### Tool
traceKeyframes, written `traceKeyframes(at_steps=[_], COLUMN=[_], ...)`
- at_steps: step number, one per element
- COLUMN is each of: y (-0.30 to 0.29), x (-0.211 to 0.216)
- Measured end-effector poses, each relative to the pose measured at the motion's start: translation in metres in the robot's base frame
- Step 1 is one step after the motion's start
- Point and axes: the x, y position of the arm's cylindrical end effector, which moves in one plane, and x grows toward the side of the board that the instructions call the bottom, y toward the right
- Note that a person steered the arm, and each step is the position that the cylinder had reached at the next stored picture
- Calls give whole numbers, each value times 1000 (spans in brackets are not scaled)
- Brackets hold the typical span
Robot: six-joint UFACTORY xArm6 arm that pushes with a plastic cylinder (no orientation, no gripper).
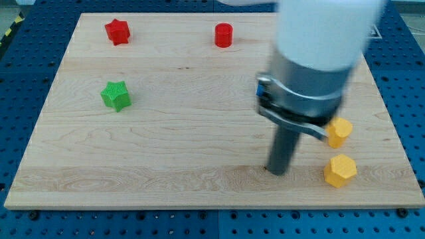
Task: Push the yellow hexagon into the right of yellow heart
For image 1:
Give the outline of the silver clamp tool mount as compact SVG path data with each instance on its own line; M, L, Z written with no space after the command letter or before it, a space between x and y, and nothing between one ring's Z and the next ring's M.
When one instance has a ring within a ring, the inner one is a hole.
M258 73L258 113L284 129L326 140L323 128L337 112L353 67L317 70L272 50L268 70Z

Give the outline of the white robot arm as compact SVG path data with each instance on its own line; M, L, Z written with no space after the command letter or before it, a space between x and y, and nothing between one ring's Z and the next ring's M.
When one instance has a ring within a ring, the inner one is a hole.
M277 1L268 70L256 76L258 113L277 125L267 170L283 175L301 134L328 139L352 69L384 0Z

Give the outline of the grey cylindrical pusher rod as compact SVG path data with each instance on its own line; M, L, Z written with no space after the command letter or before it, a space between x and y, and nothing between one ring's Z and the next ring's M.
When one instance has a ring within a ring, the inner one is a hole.
M273 175L284 175L289 169L292 157L296 150L300 133L278 126L271 150L268 156L266 169Z

